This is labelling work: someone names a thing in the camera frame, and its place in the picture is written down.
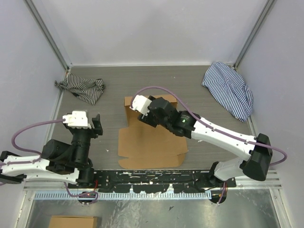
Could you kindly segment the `brown cardboard box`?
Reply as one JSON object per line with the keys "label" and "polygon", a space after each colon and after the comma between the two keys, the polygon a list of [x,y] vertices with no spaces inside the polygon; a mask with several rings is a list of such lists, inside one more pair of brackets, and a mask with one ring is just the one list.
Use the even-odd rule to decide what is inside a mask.
{"label": "brown cardboard box", "polygon": [[186,138],[139,121],[138,112],[130,109],[131,97],[124,98],[128,126],[118,132],[119,165],[124,169],[174,168],[182,165],[188,152]]}

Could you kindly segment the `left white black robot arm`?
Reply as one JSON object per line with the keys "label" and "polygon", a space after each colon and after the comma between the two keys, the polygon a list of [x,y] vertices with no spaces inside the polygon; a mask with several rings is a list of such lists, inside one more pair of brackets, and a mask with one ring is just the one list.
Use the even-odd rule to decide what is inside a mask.
{"label": "left white black robot arm", "polygon": [[[41,152],[17,146],[22,132],[46,124],[62,123],[72,134],[71,143],[51,139]],[[88,120],[86,111],[73,111],[60,119],[29,125],[17,131],[11,143],[17,150],[30,152],[20,156],[9,151],[0,155],[0,183],[21,184],[29,181],[65,182],[86,189],[95,184],[94,168],[89,158],[91,140],[103,135],[100,115]]]}

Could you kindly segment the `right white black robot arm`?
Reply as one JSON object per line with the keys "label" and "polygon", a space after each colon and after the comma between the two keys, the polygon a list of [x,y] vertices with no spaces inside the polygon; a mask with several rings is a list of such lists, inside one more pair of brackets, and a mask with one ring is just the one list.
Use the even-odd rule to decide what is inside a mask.
{"label": "right white black robot arm", "polygon": [[268,136],[254,137],[228,130],[197,114],[178,111],[163,97],[137,95],[131,109],[140,112],[138,120],[147,125],[160,125],[178,137],[203,140],[235,154],[235,159],[212,164],[208,180],[213,187],[243,175],[256,181],[266,180],[273,155]]}

